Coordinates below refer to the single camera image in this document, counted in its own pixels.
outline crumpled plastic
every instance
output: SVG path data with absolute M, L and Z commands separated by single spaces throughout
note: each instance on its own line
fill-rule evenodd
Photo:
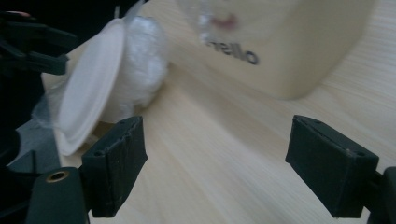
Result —
M 204 42 L 268 38 L 302 0 L 177 0 Z
M 137 107 L 148 106 L 167 74 L 168 45 L 160 24 L 136 17 L 126 29 L 120 73 L 101 118 L 110 123 L 131 117 Z
M 148 106 L 167 74 L 168 45 L 160 24 L 151 18 L 135 17 L 125 22 L 125 29 L 126 48 L 119 74 L 101 117 L 101 121 L 110 123 L 133 116 L 137 107 Z M 70 63 L 68 67 L 73 70 L 76 62 Z M 32 112 L 32 119 L 40 126 L 59 127 L 61 101 L 72 73 L 49 76 L 55 84 L 46 90 Z

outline round lid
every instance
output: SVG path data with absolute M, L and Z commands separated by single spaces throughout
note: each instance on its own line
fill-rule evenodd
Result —
M 54 128 L 66 156 L 82 146 L 106 107 L 120 69 L 124 32 L 123 20 L 111 21 L 90 41 L 68 80 Z

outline wooden table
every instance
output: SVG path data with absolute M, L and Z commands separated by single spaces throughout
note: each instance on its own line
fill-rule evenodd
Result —
M 141 113 L 149 159 L 119 213 L 92 223 L 365 223 L 367 211 L 333 219 L 284 160 L 291 119 L 303 115 L 373 151 L 379 172 L 396 165 L 396 2 L 379 1 L 366 34 L 310 94 L 280 101 L 196 62 L 173 1 L 142 10 L 171 50 L 169 76 Z M 179 26 L 186 32 L 173 33 Z

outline white plastic lid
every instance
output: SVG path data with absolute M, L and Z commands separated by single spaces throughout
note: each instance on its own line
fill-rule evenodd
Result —
M 64 91 L 54 128 L 58 150 L 65 156 L 82 146 L 105 109 L 120 69 L 124 41 L 124 21 L 115 19 L 81 55 Z

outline black mechanical part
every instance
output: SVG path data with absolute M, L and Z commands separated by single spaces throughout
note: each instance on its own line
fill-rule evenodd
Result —
M 23 223 L 29 207 L 32 182 L 21 182 L 18 174 L 2 165 L 0 176 L 0 223 Z
M 50 27 L 77 35 L 78 44 L 82 44 L 114 19 L 115 6 L 120 6 L 120 16 L 123 17 L 136 2 L 137 0 L 1 0 L 0 10 L 27 12 Z
M 0 166 L 6 166 L 20 151 L 20 135 L 14 130 L 0 129 Z
M 0 74 L 13 77 L 15 69 L 64 74 L 67 57 L 50 55 L 46 49 L 74 49 L 77 37 L 18 15 L 0 12 Z
M 294 116 L 286 162 L 333 217 L 360 217 L 365 206 L 368 223 L 396 224 L 396 168 L 381 175 L 378 161 L 325 123 Z
M 94 217 L 116 215 L 147 159 L 141 117 L 120 121 L 82 156 L 79 169 Z
M 50 223 L 89 223 L 77 168 L 56 169 L 35 181 L 26 224 Z
M 12 172 L 37 174 L 35 151 L 28 151 L 7 167 Z

